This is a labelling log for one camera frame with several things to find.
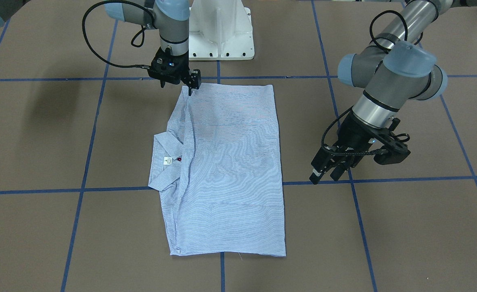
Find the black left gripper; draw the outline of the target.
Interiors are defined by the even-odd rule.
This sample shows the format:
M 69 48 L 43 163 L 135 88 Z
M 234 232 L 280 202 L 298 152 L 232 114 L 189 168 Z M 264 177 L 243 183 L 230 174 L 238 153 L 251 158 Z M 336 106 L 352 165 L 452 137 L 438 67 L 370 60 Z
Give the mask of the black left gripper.
M 360 122 L 352 110 L 346 110 L 339 115 L 328 129 L 337 126 L 337 141 L 328 148 L 319 148 L 311 161 L 313 167 L 309 181 L 317 185 L 325 173 L 330 171 L 333 181 L 339 181 L 350 167 L 356 167 L 363 157 L 375 155 L 370 151 L 373 137 L 370 135 L 371 127 Z

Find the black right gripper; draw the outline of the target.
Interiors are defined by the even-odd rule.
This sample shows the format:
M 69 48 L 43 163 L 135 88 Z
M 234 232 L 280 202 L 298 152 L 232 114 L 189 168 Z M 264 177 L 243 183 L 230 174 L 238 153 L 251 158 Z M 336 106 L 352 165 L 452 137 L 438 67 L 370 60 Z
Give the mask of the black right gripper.
M 159 48 L 147 72 L 149 77 L 159 80 L 162 87 L 164 83 L 178 85 L 183 82 L 188 87 L 188 96 L 201 86 L 201 70 L 189 69 L 188 52 L 174 56 L 170 49 L 164 51 Z

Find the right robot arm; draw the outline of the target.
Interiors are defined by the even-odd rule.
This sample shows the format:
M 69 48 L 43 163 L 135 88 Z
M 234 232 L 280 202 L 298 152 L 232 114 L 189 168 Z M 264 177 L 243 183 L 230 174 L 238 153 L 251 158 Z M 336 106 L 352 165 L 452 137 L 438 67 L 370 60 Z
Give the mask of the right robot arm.
M 189 67 L 189 18 L 190 6 L 186 0 L 103 0 L 87 9 L 81 20 L 81 29 L 88 49 L 98 59 L 118 68 L 119 65 L 108 61 L 98 54 L 88 40 L 86 20 L 98 7 L 103 7 L 113 19 L 140 26 L 138 35 L 145 31 L 157 30 L 160 47 L 150 64 L 127 65 L 127 68 L 146 70 L 149 77 L 160 82 L 178 85 L 183 83 L 188 95 L 201 86 L 201 71 Z

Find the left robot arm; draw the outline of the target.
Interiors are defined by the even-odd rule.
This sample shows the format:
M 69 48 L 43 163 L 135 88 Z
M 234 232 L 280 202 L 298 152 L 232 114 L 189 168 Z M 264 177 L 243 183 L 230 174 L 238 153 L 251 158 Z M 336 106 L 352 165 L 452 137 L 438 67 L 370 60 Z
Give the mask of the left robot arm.
M 451 0 L 410 0 L 402 12 L 383 11 L 378 18 L 393 14 L 395 19 L 379 34 L 370 27 L 370 44 L 361 53 L 341 59 L 337 78 L 363 92 L 324 131 L 327 135 L 340 124 L 334 144 L 321 139 L 311 161 L 312 184 L 318 184 L 327 172 L 338 181 L 363 157 L 373 156 L 379 165 L 391 165 L 410 155 L 409 135 L 395 133 L 400 123 L 397 114 L 406 101 L 432 99 L 446 89 L 446 72 L 437 65 L 435 55 L 418 43 L 424 30 L 452 5 Z

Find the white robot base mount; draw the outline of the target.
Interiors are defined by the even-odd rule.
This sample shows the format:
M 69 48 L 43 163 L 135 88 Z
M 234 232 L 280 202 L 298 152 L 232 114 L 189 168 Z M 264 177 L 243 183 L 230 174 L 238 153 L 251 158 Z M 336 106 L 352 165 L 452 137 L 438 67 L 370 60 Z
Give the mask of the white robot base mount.
M 190 7 L 190 61 L 254 57 L 250 8 L 241 0 L 194 0 Z

